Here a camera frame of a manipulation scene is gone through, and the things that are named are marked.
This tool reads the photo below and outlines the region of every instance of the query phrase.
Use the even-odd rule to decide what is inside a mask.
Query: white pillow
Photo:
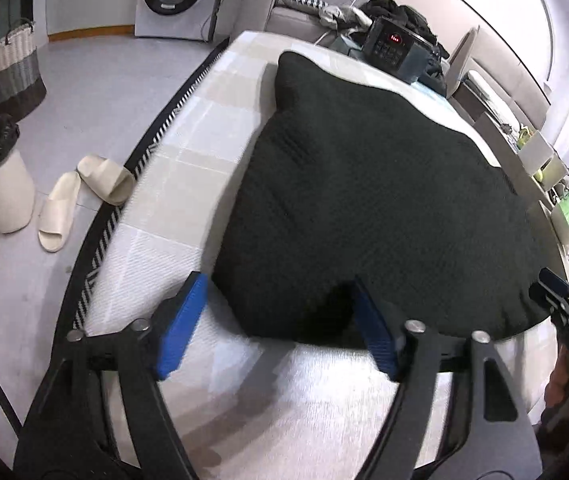
[[[469,70],[466,77],[471,82],[470,88],[478,92],[478,97],[494,113],[498,122],[511,126],[513,133],[517,135],[520,131],[520,122],[516,119],[507,103],[498,96],[489,83],[475,70]]]

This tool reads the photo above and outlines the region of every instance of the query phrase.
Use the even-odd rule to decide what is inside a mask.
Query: upholstered headboard
[[[447,73],[447,97],[453,95],[469,70],[479,72],[522,124],[543,127],[549,101],[516,54],[493,30],[471,29],[452,55]]]

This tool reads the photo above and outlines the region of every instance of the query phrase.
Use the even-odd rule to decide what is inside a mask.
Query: metal bolt
[[[141,317],[136,319],[133,323],[131,323],[131,330],[134,332],[144,332],[145,330],[149,330],[151,323],[149,323],[148,319]]]
[[[474,330],[471,333],[471,338],[478,342],[478,343],[483,343],[483,344],[487,344],[491,341],[491,337],[489,336],[489,334],[487,334],[486,332],[483,332],[482,330]]]
[[[70,343],[75,343],[77,341],[80,341],[82,338],[84,337],[84,333],[82,332],[82,330],[69,330],[69,333],[67,334],[67,341],[69,341]]]
[[[405,328],[414,334],[421,334],[427,329],[425,324],[417,319],[407,319],[405,321]]]

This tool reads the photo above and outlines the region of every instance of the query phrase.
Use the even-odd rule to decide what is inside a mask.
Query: gray floor
[[[146,128],[209,54],[204,43],[125,37],[51,43],[39,50],[48,94],[20,122],[18,149],[38,191],[32,222],[0,234],[0,384],[24,420],[49,363],[60,303],[100,200],[83,187],[65,247],[49,254],[37,215],[58,177],[88,153],[124,163]],[[0,410],[0,457],[16,437]]]

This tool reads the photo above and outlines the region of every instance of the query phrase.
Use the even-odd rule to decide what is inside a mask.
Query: mattress
[[[405,96],[498,161],[445,99],[357,60],[292,38],[243,33],[172,122],[122,212],[90,298],[84,330],[116,332],[177,293],[191,270],[211,273],[253,142],[275,111],[276,63],[285,50],[341,78]],[[397,384],[365,351],[247,338],[210,288],[180,369],[160,384],[200,478],[350,479],[385,419]],[[527,408],[556,359],[549,320],[497,343]],[[439,374],[418,465],[433,460],[451,385]],[[108,406],[123,460],[137,464],[117,376]]]

